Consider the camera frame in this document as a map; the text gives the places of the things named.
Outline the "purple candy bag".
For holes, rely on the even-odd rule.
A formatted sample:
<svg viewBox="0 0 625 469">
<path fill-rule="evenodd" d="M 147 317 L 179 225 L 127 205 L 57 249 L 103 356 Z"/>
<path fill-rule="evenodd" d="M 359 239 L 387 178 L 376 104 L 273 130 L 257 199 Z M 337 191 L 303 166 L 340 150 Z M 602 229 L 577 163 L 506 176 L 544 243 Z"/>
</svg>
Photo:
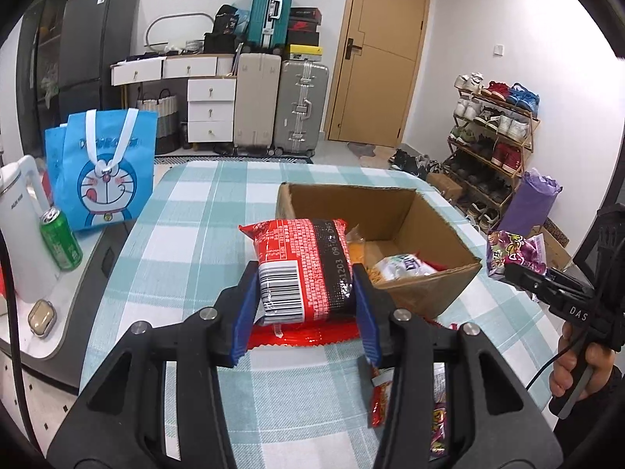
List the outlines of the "purple candy bag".
<svg viewBox="0 0 625 469">
<path fill-rule="evenodd" d="M 501 281 L 506 264 L 517 264 L 545 275 L 546 246 L 542 234 L 528 238 L 506 231 L 494 231 L 487 236 L 486 270 L 491 278 Z"/>
</svg>

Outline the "white red snack bag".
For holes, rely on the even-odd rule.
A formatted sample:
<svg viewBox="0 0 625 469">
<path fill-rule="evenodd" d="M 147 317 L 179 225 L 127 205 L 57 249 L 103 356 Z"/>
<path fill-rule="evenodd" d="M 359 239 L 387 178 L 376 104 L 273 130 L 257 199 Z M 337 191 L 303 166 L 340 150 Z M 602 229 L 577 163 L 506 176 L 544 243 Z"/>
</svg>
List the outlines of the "white red snack bag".
<svg viewBox="0 0 625 469">
<path fill-rule="evenodd" d="M 424 260 L 407 253 L 384 257 L 370 269 L 369 277 L 373 283 L 382 284 L 434 273 L 436 269 Z"/>
</svg>

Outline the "red black snack pack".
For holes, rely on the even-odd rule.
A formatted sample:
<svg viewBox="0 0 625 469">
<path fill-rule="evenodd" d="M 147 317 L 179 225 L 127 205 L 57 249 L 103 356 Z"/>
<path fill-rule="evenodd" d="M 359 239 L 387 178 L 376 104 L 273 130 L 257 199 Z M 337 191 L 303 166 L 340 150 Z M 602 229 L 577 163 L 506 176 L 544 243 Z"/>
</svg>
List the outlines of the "red black snack pack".
<svg viewBox="0 0 625 469">
<path fill-rule="evenodd" d="M 274 219 L 239 231 L 252 241 L 259 262 L 259 311 L 248 348 L 359 337 L 343 220 Z"/>
</svg>

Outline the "meat floss cake pack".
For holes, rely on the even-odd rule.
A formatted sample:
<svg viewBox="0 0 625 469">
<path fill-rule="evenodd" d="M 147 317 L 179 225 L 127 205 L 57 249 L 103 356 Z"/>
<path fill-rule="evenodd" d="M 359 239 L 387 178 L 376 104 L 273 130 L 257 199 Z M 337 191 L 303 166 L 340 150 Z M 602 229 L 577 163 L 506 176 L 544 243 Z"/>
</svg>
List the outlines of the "meat floss cake pack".
<svg viewBox="0 0 625 469">
<path fill-rule="evenodd" d="M 348 231 L 345 240 L 348 244 L 348 255 L 351 263 L 364 266 L 366 264 L 366 239 L 361 236 L 359 227 L 354 226 Z"/>
</svg>

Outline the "small earbuds case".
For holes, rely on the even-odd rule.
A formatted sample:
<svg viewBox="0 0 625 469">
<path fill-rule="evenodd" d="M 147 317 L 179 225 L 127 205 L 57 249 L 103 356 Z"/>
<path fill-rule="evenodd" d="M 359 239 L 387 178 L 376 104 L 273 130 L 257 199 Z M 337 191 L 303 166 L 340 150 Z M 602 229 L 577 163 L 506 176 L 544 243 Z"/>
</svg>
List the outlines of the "small earbuds case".
<svg viewBox="0 0 625 469">
<path fill-rule="evenodd" d="M 31 333 L 37 338 L 44 339 L 49 336 L 56 322 L 56 310 L 47 300 L 38 300 L 28 314 L 28 324 Z"/>
</svg>

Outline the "small cardboard box floor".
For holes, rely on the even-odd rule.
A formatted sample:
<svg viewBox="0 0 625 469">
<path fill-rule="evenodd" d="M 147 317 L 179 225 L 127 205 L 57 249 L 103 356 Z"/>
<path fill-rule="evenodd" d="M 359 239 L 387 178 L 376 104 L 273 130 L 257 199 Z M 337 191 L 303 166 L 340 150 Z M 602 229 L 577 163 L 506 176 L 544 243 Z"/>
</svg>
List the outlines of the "small cardboard box floor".
<svg viewBox="0 0 625 469">
<path fill-rule="evenodd" d="M 444 199 L 450 203 L 458 201 L 464 193 L 460 184 L 443 173 L 429 173 L 427 182 L 436 188 Z"/>
</svg>

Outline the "green soda can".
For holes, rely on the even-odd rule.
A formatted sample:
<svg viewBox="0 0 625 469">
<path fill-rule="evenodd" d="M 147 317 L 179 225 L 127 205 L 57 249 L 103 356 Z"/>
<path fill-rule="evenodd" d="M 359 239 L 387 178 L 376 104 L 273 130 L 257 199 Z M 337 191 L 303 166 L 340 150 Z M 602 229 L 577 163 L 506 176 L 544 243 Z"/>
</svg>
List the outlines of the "green soda can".
<svg viewBox="0 0 625 469">
<path fill-rule="evenodd" d="M 70 229 L 66 215 L 56 206 L 51 206 L 40 217 L 40 232 L 59 269 L 71 271 L 80 265 L 82 248 Z"/>
</svg>

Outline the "wooden shoe rack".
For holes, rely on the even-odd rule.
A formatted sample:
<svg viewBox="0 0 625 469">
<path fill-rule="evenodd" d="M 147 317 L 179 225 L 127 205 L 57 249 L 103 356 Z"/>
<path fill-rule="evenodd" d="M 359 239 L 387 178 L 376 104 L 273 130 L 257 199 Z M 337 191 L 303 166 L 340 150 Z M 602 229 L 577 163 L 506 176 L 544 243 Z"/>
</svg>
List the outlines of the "wooden shoe rack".
<svg viewBox="0 0 625 469">
<path fill-rule="evenodd" d="M 463 190 L 454 205 L 489 233 L 502 221 L 534 151 L 540 97 L 519 82 L 484 84 L 479 72 L 459 75 L 454 88 L 459 98 L 443 173 Z"/>
</svg>

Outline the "cardboard SF box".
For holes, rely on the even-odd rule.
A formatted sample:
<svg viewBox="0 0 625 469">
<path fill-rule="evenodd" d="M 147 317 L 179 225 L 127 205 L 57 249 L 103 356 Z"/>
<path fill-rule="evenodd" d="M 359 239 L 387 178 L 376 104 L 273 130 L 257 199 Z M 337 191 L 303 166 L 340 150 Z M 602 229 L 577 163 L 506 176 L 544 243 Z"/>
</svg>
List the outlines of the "cardboard SF box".
<svg viewBox="0 0 625 469">
<path fill-rule="evenodd" d="M 410 188 L 282 183 L 278 219 L 342 219 L 364 239 L 364 262 L 371 269 L 384 257 L 413 254 L 436 273 L 380 284 L 399 308 L 435 319 L 464 291 L 482 268 L 476 252 L 457 230 Z"/>
</svg>

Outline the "white electric kettle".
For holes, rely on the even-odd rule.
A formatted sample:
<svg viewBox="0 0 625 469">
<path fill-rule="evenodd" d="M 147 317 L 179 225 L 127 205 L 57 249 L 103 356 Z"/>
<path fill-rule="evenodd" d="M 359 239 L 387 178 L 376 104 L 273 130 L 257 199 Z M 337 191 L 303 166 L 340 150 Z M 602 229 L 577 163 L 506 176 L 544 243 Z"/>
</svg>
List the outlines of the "white electric kettle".
<svg viewBox="0 0 625 469">
<path fill-rule="evenodd" d="M 9 250 L 15 289 L 24 302 L 45 299 L 59 268 L 41 234 L 40 217 L 50 208 L 32 156 L 1 169 L 1 231 Z"/>
</svg>

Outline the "woven laundry basket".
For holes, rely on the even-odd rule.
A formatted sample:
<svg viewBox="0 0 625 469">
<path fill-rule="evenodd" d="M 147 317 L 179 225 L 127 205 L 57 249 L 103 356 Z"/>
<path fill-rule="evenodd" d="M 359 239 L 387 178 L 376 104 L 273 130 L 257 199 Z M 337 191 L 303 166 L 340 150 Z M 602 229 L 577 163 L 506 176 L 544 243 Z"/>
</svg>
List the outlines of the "woven laundry basket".
<svg viewBox="0 0 625 469">
<path fill-rule="evenodd" d="M 155 153 L 165 155 L 180 147 L 180 125 L 178 98 L 168 88 L 162 89 L 156 97 L 138 89 L 137 108 L 156 112 L 157 133 Z"/>
</svg>

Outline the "silver suitcase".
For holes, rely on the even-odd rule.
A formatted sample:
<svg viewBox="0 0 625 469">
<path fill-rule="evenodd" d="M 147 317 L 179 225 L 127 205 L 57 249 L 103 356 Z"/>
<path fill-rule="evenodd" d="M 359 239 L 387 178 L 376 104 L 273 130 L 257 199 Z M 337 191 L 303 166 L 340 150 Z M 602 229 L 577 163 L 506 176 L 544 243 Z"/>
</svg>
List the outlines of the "silver suitcase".
<svg viewBox="0 0 625 469">
<path fill-rule="evenodd" d="M 322 125 L 329 69 L 313 61 L 282 64 L 273 150 L 277 156 L 311 158 L 316 152 Z"/>
</svg>

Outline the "white drawer cabinet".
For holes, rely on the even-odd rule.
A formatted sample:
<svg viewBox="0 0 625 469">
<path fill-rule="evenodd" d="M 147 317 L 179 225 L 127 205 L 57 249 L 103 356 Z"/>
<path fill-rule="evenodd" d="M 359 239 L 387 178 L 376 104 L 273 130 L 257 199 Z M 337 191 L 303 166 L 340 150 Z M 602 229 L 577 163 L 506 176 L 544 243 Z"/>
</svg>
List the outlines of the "white drawer cabinet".
<svg viewBox="0 0 625 469">
<path fill-rule="evenodd" d="M 231 144 L 236 76 L 231 54 L 154 56 L 110 67 L 123 101 L 186 125 L 189 144 Z"/>
</svg>

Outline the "stacked shoe boxes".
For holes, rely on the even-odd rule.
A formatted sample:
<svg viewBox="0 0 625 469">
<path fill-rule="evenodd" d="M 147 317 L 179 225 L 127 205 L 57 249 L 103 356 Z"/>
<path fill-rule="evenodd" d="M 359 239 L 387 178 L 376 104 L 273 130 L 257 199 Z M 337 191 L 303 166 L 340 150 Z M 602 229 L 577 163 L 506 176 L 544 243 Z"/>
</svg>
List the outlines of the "stacked shoe boxes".
<svg viewBox="0 0 625 469">
<path fill-rule="evenodd" d="M 287 57 L 291 61 L 322 59 L 319 28 L 322 13 L 318 7 L 294 6 L 290 9 L 287 29 Z"/>
</svg>

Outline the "teal suitcase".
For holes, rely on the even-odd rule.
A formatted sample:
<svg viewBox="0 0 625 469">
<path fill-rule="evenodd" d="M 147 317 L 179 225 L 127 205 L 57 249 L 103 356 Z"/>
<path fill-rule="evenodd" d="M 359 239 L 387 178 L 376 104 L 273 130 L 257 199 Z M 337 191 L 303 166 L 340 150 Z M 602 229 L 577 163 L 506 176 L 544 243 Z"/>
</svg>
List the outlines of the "teal suitcase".
<svg viewBox="0 0 625 469">
<path fill-rule="evenodd" d="M 246 46 L 280 53 L 286 46 L 292 0 L 252 0 Z"/>
</svg>

